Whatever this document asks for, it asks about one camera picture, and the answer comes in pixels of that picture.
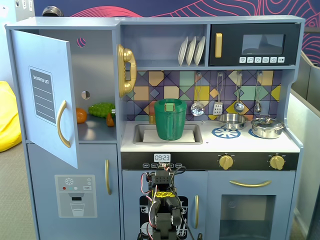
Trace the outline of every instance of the ice dispenser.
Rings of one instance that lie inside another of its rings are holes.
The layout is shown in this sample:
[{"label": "ice dispenser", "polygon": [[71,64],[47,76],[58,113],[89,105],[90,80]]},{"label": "ice dispenser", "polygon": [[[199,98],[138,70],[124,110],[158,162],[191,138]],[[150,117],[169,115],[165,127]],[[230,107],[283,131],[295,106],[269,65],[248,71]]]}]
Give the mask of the ice dispenser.
[{"label": "ice dispenser", "polygon": [[55,175],[60,218],[96,218],[97,198],[94,175]]}]

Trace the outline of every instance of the yellow label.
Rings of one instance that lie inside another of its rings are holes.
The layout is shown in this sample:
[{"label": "yellow label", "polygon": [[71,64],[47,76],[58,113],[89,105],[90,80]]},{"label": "yellow label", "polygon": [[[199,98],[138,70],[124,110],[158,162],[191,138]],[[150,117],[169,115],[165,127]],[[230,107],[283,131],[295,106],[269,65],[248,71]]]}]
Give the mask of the yellow label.
[{"label": "yellow label", "polygon": [[157,198],[174,198],[175,195],[171,191],[157,191],[156,195]]}]

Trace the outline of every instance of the microwave window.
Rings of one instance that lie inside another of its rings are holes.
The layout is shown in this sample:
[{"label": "microwave window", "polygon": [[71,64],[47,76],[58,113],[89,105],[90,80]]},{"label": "microwave window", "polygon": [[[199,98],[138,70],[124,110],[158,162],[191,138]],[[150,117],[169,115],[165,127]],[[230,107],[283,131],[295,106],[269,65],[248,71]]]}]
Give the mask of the microwave window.
[{"label": "microwave window", "polygon": [[243,35],[242,55],[281,55],[284,38],[283,34]]}]

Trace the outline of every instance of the microwave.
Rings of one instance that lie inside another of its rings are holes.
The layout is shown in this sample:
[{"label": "microwave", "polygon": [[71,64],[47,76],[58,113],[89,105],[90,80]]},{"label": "microwave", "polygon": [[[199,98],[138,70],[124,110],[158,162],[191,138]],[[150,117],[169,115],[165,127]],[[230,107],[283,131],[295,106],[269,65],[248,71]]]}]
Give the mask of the microwave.
[{"label": "microwave", "polygon": [[295,65],[300,27],[300,23],[212,24],[209,65]]}]

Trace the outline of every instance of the patterned wall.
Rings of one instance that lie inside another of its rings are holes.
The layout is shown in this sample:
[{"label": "patterned wall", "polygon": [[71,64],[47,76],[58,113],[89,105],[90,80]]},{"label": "patterned wall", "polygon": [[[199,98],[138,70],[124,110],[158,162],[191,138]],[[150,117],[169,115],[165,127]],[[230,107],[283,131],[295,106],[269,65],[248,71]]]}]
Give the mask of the patterned wall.
[{"label": "patterned wall", "polygon": [[[295,15],[320,27],[320,0],[34,0],[35,14],[57,6],[66,17],[204,17]],[[303,51],[320,64],[320,34],[305,34]]]},{"label": "patterned wall", "polygon": [[[223,73],[223,89],[221,102],[223,113],[236,113],[234,104],[237,100],[236,71],[221,71]],[[148,121],[150,107],[155,101],[167,98],[181,99],[187,103],[186,120],[201,121],[214,120],[214,103],[218,100],[217,71],[139,71],[135,87],[126,97],[127,119],[129,121]],[[281,89],[282,71],[263,71],[262,88],[259,92],[261,113],[254,112],[256,99],[256,71],[242,71],[242,88],[240,100],[244,103],[243,115],[249,120],[259,114],[270,114],[275,118]],[[190,107],[197,99],[205,105],[204,115],[193,116]],[[221,78],[218,82],[218,90],[221,89]]]}]

